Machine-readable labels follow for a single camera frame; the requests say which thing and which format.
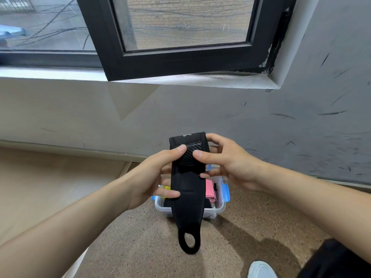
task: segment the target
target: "window pane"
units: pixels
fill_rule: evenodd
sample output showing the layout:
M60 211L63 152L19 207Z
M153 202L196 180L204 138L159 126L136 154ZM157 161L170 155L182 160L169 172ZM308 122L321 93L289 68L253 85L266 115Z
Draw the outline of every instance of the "window pane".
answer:
M0 49L95 50L76 0L0 0Z
M254 0L114 0L126 50L244 42Z

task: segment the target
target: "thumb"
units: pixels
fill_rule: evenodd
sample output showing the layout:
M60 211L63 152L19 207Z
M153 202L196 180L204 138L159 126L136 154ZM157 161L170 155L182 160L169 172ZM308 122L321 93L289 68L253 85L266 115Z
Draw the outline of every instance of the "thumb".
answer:
M193 157L204 164L225 165L225 157L220 153L208 153L201 150L194 150Z
M155 155L151 156L152 163L156 166L164 167L168 163L171 163L179 159L187 151L187 146L184 144L178 146L177 148L171 150L163 150Z

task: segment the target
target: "pink resistance band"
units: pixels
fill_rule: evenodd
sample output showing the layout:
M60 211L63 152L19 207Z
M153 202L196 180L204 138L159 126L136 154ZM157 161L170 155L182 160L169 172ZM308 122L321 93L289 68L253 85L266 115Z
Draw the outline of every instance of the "pink resistance band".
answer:
M210 203L216 201L214 184L210 179L206 180L206 198L210 200Z

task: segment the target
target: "white window sill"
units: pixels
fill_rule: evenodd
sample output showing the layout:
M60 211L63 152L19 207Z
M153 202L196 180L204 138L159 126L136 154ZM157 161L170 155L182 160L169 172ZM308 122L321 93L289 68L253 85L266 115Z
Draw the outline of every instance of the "white window sill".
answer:
M0 67L0 77L45 79L45 80L80 80L107 81L103 70L65 69L41 67ZM266 75L221 75L221 74L185 74L142 79L116 81L115 83L181 85L195 87L220 88L280 88Z

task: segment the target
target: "person's right hand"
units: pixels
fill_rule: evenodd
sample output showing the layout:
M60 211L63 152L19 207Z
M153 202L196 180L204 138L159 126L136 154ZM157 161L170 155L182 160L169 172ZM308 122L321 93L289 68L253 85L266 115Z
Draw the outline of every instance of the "person's right hand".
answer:
M200 174L200 177L226 176L229 183L256 191L268 190L259 184L259 174L262 174L266 163L248 154L233 140L208 133L207 140L217 146L210 146L210 152L195 150L193 157L205 164L217 164L220 168L211 169Z

